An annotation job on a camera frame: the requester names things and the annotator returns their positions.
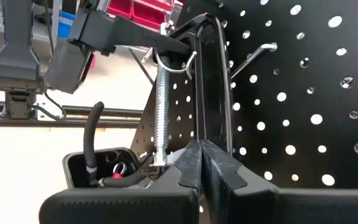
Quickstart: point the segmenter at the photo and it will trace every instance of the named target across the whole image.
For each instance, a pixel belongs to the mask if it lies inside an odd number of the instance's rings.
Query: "red storage bin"
[[[132,0],[111,0],[107,13],[130,19],[132,15]]]
[[[171,11],[173,6],[173,0],[143,0],[144,2],[150,3],[153,6]]]
[[[134,8],[132,12],[132,21],[152,29],[159,30],[160,24],[166,22],[164,12],[158,11],[138,2],[134,2]]]

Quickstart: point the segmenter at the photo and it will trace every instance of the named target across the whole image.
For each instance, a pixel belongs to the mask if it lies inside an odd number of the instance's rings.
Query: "black pegboard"
[[[226,23],[232,70],[262,44],[278,45],[233,79],[234,157],[279,187],[358,189],[358,1],[187,0],[178,26],[204,12]],[[329,27],[336,16],[341,23]]]

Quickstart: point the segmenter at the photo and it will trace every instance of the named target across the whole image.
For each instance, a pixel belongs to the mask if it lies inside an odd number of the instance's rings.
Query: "black rubber hose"
[[[96,156],[94,154],[94,134],[103,109],[103,102],[96,103],[89,113],[88,119],[85,123],[83,147],[85,164],[89,173],[92,173],[90,171],[96,169],[98,166]]]
[[[138,184],[140,181],[142,181],[147,176],[142,173],[142,169],[146,168],[150,165],[150,163],[153,161],[153,157],[150,157],[146,162],[138,169],[136,172],[134,172],[132,175],[129,175],[127,177],[124,177],[122,179],[113,179],[111,177],[104,178],[102,180],[102,183],[105,187],[115,187],[115,188],[124,188],[124,187],[130,187],[132,185]]]

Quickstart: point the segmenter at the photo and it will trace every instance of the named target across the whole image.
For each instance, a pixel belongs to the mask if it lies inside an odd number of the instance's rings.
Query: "metal ring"
[[[127,170],[127,165],[125,164],[125,162],[119,162],[117,163],[114,168],[112,169],[113,174],[117,173],[117,169],[122,166],[122,170],[120,171],[121,175],[124,175],[126,170]]]
[[[196,57],[197,52],[193,51],[193,53],[190,55],[189,60],[187,60],[186,63],[186,67],[184,69],[181,70],[176,70],[176,69],[172,69],[172,68],[168,68],[166,65],[164,65],[164,63],[161,61],[160,56],[158,55],[157,49],[155,49],[155,58],[157,59],[157,63],[163,67],[166,71],[168,72],[172,72],[172,73],[183,73],[186,72],[187,75],[189,76],[189,79],[191,80],[191,71],[190,71],[190,66],[191,63],[193,62],[194,58]]]

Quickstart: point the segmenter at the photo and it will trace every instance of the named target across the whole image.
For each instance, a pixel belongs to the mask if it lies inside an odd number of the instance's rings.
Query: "metal peg hook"
[[[191,63],[193,62],[194,58],[196,57],[197,55],[197,52],[193,52],[191,55],[190,55],[190,58],[187,60],[187,63],[186,63],[186,67],[181,69],[181,70],[175,70],[175,69],[172,69],[172,68],[168,68],[166,65],[164,65],[164,63],[162,63],[161,59],[160,59],[160,56],[158,55],[158,52],[157,50],[155,50],[155,58],[157,59],[157,63],[163,67],[166,71],[168,72],[171,72],[171,73],[183,73],[183,72],[186,72],[187,75],[189,76],[189,79],[191,80]]]
[[[262,44],[254,53],[252,53],[250,56],[248,56],[247,60],[241,63],[241,65],[238,66],[238,68],[235,69],[233,72],[231,78],[233,79],[238,73],[240,73],[248,64],[251,63],[260,53],[264,52],[265,50],[269,51],[275,51],[277,50],[277,44],[271,43],[271,44]]]
[[[127,171],[127,165],[125,164],[125,162],[119,162],[117,163],[114,168],[112,169],[113,174],[121,174],[124,175],[125,172]]]

